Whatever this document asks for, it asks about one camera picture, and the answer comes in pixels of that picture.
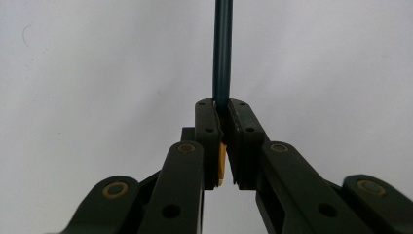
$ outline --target blue rod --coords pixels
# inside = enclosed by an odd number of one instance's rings
[[[230,98],[233,0],[215,1],[212,98],[216,110],[225,111]]]

